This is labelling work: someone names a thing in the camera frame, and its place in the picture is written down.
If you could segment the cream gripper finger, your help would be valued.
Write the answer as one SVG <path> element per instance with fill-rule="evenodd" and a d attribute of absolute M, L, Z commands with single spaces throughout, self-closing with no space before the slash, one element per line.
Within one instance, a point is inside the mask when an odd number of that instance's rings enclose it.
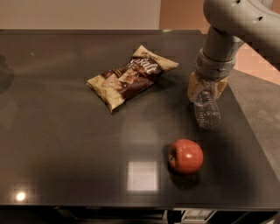
<path fill-rule="evenodd" d="M 195 72 L 191 73 L 187 88 L 187 96 L 190 102 L 194 102 L 198 94 L 204 90 L 208 90 L 209 86 Z"/>
<path fill-rule="evenodd" d="M 211 84 L 211 93 L 214 100 L 217 100 L 228 84 L 228 78 L 213 81 Z"/>

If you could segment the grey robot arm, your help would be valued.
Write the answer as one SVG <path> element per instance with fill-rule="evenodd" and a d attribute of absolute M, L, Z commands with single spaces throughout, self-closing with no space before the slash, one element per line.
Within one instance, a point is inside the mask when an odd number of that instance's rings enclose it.
<path fill-rule="evenodd" d="M 280 70 L 280 15 L 270 9 L 272 2 L 204 0 L 203 11 L 210 27 L 189 80 L 190 102 L 203 90 L 214 100 L 220 97 L 243 44 Z"/>

